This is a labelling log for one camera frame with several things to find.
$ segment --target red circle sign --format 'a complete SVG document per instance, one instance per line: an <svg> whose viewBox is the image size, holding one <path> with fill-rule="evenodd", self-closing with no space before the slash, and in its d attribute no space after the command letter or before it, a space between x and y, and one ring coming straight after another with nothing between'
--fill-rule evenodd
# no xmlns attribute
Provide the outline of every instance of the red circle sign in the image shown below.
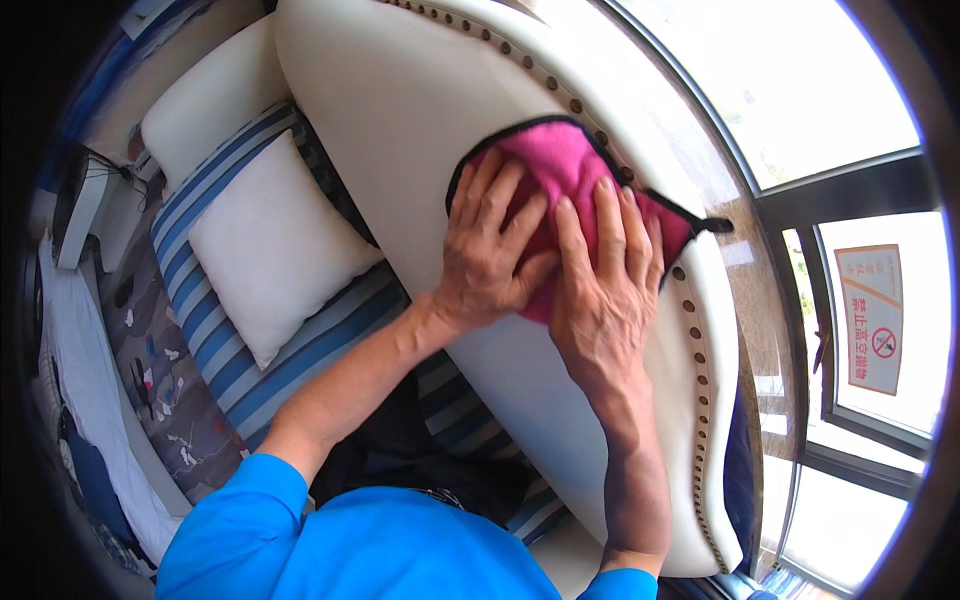
<svg viewBox="0 0 960 600"><path fill-rule="evenodd" d="M894 337L894 332L890 329L880 327L874 331L871 346L874 347L874 354L880 358L890 358L897 350L897 338Z"/></svg>

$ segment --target pink cloth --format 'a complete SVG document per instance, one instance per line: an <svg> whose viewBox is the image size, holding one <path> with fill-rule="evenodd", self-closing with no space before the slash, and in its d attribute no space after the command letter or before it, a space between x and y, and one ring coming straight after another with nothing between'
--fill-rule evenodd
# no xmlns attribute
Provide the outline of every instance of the pink cloth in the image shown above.
<svg viewBox="0 0 960 600"><path fill-rule="evenodd" d="M597 225L593 206L593 188L601 177L611 177L610 168L596 153L583 130L565 121L549 121L517 132L493 144L504 153L506 159L520 156L527 163L527 174L516 189L514 199L507 210L511 219L530 197L540 188L546 190L549 199L547 219L540 224L520 258L522 264L528 257L546 250L557 250L557 224L554 210L557 200L566 194L577 207L580 225L587 239L590 260L596 264ZM470 163L479 166L486 150L475 156ZM644 219L652 215L660 217L663 230L664 264L670 265L692 236L690 223L679 214L652 200L642 192L636 199ZM549 324L553 313L553 295L556 278L551 277L530 299L519 314L531 321Z"/></svg>

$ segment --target white bedsheet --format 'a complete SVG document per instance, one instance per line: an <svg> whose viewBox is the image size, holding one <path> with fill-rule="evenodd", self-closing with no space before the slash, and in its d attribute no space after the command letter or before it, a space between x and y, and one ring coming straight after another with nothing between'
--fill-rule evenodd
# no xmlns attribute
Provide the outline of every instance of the white bedsheet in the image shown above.
<svg viewBox="0 0 960 600"><path fill-rule="evenodd" d="M167 512L130 449L113 354L84 276L79 270L56 269L51 250L44 234L39 248L43 335L60 370L60 393L77 431L103 455L113 491L140 546L160 564L182 519Z"/></svg>

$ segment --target white sofa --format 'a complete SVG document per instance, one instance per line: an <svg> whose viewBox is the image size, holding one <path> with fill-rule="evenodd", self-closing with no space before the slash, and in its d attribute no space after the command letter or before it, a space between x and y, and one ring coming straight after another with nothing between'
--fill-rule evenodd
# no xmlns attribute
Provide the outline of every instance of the white sofa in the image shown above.
<svg viewBox="0 0 960 600"><path fill-rule="evenodd" d="M488 0L281 0L275 13L181 77L148 112L142 131L174 189L256 114L292 97L414 296L440 278L444 195L457 162L480 139L541 114L570 113L605 132L613 157L637 184L705 216L689 200L697 196L666 141L618 94L618 76L604 60ZM701 577L728 572L742 558L723 495L738 346L713 237L689 244L676 266L682 273L670 276L661 293L644 360L673 504L662 574ZM602 543L603 432L546 328L511 316L448 352ZM544 543L586 542L548 535ZM592 551L573 550L568 557L597 560Z"/></svg>

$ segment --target blue sleeve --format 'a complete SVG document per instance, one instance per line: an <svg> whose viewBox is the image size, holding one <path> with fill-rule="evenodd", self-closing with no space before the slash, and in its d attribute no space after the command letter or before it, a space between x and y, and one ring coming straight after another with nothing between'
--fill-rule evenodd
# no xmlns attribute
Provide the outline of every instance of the blue sleeve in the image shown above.
<svg viewBox="0 0 960 600"><path fill-rule="evenodd" d="M269 598L300 535L306 482L253 454L186 516L156 575L157 598Z"/></svg>
<svg viewBox="0 0 960 600"><path fill-rule="evenodd" d="M638 568L599 573L577 600L655 600L657 578Z"/></svg>

